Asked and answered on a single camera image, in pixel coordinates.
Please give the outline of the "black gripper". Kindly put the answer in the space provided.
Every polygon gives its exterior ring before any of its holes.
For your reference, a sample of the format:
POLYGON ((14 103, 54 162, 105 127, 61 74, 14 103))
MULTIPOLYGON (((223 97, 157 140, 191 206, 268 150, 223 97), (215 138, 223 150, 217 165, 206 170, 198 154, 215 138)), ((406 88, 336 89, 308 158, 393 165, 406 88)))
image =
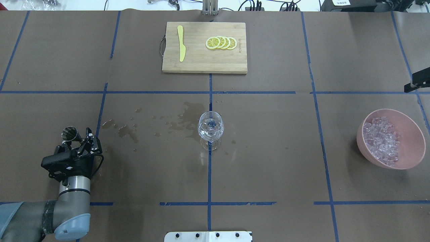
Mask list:
POLYGON ((91 179, 92 156, 101 155, 102 147, 98 137, 92 130, 86 128, 86 137, 80 147, 72 148, 71 142, 64 141, 55 148, 54 154, 46 156, 41 161, 41 167, 48 171, 49 178, 63 182, 71 176, 84 176, 91 179))

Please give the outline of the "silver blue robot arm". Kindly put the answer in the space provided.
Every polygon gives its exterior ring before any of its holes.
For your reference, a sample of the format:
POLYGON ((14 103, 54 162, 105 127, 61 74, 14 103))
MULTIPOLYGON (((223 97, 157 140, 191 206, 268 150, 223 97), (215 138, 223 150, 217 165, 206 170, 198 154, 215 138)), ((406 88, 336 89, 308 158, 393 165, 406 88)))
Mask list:
POLYGON ((49 178, 59 183, 58 199, 2 204, 2 242, 41 242, 51 234, 58 241, 74 241, 88 234, 91 179, 96 173, 91 160, 100 157, 103 162, 101 142, 90 128, 82 138, 68 126, 61 137, 54 154, 41 161, 49 178))

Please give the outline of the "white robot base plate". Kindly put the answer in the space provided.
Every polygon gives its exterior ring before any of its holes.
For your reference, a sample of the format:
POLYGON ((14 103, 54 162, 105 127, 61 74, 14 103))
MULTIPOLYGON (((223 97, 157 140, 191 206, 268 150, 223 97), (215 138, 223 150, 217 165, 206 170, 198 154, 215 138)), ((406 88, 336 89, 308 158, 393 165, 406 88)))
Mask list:
POLYGON ((165 242, 253 242, 249 231, 168 232, 165 242))

